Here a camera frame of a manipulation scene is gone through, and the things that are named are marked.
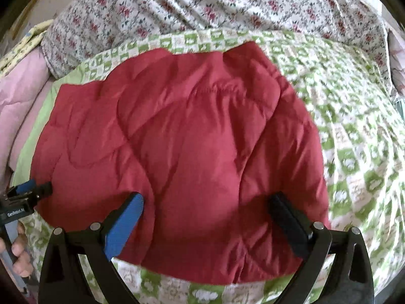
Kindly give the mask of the person's left hand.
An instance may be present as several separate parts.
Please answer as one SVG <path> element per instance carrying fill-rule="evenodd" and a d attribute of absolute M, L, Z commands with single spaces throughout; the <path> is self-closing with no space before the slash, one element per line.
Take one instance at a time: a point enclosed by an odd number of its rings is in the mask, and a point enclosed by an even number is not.
<path fill-rule="evenodd" d="M 12 244 L 12 253 L 17 257 L 17 261 L 13 264 L 13 267 L 6 268 L 13 281 L 15 281 L 15 278 L 12 273 L 21 278 L 25 278 L 30 277 L 34 272 L 34 267 L 31 263 L 31 255 L 27 252 L 28 240 L 23 223 L 18 222 L 17 232 L 18 237 Z"/>

